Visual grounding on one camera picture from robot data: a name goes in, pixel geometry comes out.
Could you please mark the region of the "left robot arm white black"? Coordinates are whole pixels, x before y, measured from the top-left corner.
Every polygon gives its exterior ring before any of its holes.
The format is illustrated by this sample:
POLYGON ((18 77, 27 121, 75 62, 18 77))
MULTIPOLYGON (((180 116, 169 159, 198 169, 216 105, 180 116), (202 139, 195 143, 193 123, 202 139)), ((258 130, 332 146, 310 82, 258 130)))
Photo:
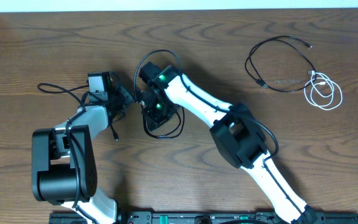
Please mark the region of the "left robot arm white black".
POLYGON ((127 88, 93 87, 66 121, 32 134, 32 193, 69 208, 83 223, 127 223, 125 211, 98 187, 93 139, 132 103, 127 88))

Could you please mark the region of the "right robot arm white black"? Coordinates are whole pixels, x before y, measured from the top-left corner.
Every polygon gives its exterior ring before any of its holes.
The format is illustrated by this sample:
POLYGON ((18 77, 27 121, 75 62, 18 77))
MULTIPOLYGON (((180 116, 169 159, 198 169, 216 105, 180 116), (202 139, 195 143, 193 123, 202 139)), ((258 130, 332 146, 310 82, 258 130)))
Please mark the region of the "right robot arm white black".
POLYGON ((141 72, 140 78, 155 95, 150 106, 160 114, 167 106, 187 109, 208 127, 222 157, 236 169, 246 171, 272 203, 278 217, 287 223, 315 223, 315 211, 290 187, 273 162, 266 136, 272 132, 242 103, 221 101, 178 72, 141 72))

